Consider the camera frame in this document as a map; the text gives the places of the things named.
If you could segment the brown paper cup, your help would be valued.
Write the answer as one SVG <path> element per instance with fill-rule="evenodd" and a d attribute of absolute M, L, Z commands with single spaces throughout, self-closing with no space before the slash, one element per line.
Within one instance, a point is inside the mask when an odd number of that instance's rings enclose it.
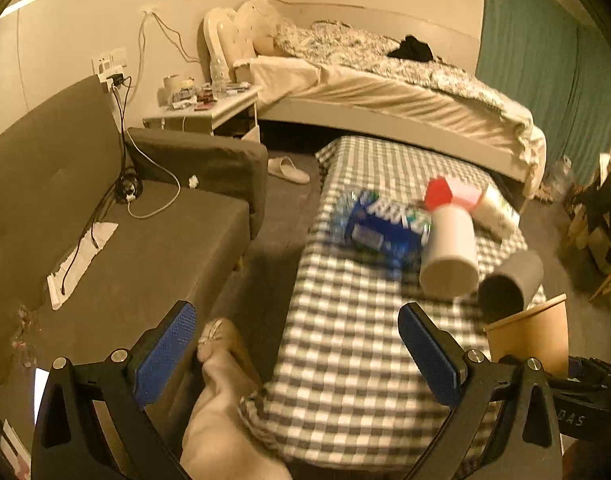
<path fill-rule="evenodd" d="M 567 295 L 561 294 L 544 304 L 502 318 L 484 327 L 491 359 L 504 356 L 526 361 L 537 358 L 544 369 L 557 378 L 567 378 L 569 334 Z"/>

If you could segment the grey cup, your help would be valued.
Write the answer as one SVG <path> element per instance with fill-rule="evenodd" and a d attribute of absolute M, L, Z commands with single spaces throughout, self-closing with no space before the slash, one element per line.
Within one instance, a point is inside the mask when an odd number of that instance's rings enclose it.
<path fill-rule="evenodd" d="M 529 306 L 542 285 L 544 266 L 534 250 L 508 257 L 479 285 L 478 304 L 487 324 L 519 313 Z"/>

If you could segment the white patterned paper cup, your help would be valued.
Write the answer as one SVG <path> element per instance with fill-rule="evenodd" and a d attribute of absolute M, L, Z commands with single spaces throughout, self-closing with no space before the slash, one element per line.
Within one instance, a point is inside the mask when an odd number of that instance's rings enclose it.
<path fill-rule="evenodd" d="M 508 240 L 519 227 L 519 212 L 492 184 L 481 193 L 470 214 L 473 220 L 500 240 Z"/>

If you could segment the person's bare leg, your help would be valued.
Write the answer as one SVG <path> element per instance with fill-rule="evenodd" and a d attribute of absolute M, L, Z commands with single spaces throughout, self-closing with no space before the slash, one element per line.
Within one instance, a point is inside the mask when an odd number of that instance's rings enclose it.
<path fill-rule="evenodd" d="M 288 479 L 286 465 L 248 430 L 238 413 L 243 396 L 255 390 L 234 356 L 211 354 L 202 364 L 205 388 L 182 440 L 180 463 L 193 479 Z"/>

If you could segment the beige slipper on foot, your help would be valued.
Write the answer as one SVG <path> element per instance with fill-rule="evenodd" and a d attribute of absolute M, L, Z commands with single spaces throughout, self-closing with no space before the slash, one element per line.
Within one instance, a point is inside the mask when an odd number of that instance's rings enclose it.
<path fill-rule="evenodd" d="M 252 363 L 250 354 L 240 331 L 228 318 L 214 318 L 206 323 L 197 341 L 197 360 L 205 364 L 211 356 L 228 353 L 246 376 L 258 387 L 262 385 L 261 377 Z"/>

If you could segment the dark grey sofa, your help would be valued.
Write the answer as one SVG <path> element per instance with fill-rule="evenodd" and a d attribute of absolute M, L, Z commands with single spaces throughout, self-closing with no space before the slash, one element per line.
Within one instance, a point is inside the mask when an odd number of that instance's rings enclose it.
<path fill-rule="evenodd" d="M 0 134 L 0 419 L 30 444 L 37 368 L 130 347 L 179 300 L 206 318 L 263 221 L 268 152 L 121 131 L 95 77 Z M 95 222 L 118 229 L 59 310 L 48 274 Z"/>

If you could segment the black white checkered tablecloth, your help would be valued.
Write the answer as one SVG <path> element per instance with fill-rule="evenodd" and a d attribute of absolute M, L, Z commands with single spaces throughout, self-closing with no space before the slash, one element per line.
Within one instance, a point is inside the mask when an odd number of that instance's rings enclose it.
<path fill-rule="evenodd" d="M 411 145 L 343 136 L 316 155 L 321 203 L 302 252 L 270 382 L 240 402 L 252 434 L 284 460 L 336 469 L 411 466 L 447 418 L 407 352 L 398 312 L 415 301 L 465 349 L 487 351 L 474 296 L 428 299 L 418 271 L 334 237 L 338 203 L 371 190 L 412 204 L 448 176 L 486 188 L 468 162 Z"/>

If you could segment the large clear water jug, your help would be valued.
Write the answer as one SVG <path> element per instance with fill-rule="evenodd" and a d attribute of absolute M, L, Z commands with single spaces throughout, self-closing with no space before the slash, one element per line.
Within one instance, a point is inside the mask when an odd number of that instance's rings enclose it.
<path fill-rule="evenodd" d="M 555 162 L 546 181 L 546 187 L 549 196 L 554 202 L 561 202 L 568 193 L 569 188 L 575 180 L 571 159 L 567 155 L 563 155 L 560 160 Z"/>

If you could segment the blue label water bottle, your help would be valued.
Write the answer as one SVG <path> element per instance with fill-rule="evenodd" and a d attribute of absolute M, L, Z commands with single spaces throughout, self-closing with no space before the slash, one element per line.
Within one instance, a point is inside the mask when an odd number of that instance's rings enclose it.
<path fill-rule="evenodd" d="M 331 215 L 331 237 L 338 243 L 376 252 L 400 269 L 420 260 L 430 232 L 430 214 L 368 188 L 350 188 Z"/>

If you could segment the white slipper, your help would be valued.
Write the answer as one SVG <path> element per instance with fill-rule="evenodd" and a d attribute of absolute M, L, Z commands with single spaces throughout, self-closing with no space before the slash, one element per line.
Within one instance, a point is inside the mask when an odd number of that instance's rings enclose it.
<path fill-rule="evenodd" d="M 272 177 L 299 185 L 306 185 L 310 182 L 310 176 L 304 170 L 299 169 L 289 156 L 270 158 L 268 173 Z"/>

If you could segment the white nightstand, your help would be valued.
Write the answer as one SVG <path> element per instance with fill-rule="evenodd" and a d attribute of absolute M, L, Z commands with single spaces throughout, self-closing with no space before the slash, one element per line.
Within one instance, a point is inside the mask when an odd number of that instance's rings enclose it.
<path fill-rule="evenodd" d="M 145 117 L 143 126 L 260 143 L 257 106 L 259 91 L 259 87 L 251 86 L 211 103 L 210 107 L 202 103 L 184 110 L 161 108 L 152 116 Z"/>

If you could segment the white bed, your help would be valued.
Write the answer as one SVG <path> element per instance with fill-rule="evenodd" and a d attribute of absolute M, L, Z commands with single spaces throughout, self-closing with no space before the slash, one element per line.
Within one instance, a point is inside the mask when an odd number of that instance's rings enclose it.
<path fill-rule="evenodd" d="M 238 9 L 204 18 L 211 58 L 228 80 L 260 88 L 261 116 L 274 122 L 335 128 L 430 148 L 519 181 L 534 196 L 546 165 L 546 139 L 527 107 L 509 99 L 499 114 L 483 104 L 338 65 L 258 55 L 237 27 Z"/>

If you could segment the green curtain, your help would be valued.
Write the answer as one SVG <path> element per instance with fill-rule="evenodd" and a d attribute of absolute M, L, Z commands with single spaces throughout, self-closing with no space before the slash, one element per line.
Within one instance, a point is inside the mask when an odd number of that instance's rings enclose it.
<path fill-rule="evenodd" d="M 531 110 L 581 184 L 611 147 L 611 50 L 555 0 L 484 0 L 477 77 Z"/>

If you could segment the cream pillow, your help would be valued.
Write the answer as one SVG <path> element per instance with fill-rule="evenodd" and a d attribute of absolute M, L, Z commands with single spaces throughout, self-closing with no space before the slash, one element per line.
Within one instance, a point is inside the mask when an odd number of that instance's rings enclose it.
<path fill-rule="evenodd" d="M 236 20 L 238 29 L 258 55 L 283 55 L 276 47 L 275 37 L 285 20 L 270 0 L 247 0 L 236 11 Z"/>

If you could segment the white wall power strip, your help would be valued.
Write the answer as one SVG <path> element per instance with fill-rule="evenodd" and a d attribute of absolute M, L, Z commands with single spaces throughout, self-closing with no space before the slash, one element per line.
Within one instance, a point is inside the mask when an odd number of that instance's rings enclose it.
<path fill-rule="evenodd" d="M 110 93 L 113 88 L 121 86 L 124 78 L 126 78 L 127 49 L 119 47 L 109 52 L 94 55 L 91 58 L 91 64 L 93 73 L 100 81 L 103 91 Z"/>

